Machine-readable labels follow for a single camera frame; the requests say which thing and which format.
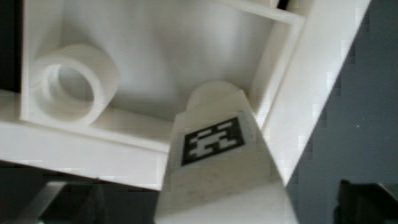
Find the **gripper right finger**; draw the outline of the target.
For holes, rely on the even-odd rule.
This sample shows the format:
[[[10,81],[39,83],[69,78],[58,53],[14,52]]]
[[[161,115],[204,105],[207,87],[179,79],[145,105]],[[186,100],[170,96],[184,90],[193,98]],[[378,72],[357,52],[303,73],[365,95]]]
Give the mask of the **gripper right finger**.
[[[332,224],[398,224],[398,183],[339,182]]]

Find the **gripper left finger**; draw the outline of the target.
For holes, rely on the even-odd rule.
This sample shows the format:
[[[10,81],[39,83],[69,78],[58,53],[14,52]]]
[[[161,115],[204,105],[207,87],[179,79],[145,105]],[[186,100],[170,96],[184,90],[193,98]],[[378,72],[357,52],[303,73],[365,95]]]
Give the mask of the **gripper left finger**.
[[[51,181],[10,224],[154,224],[156,199],[127,185]]]

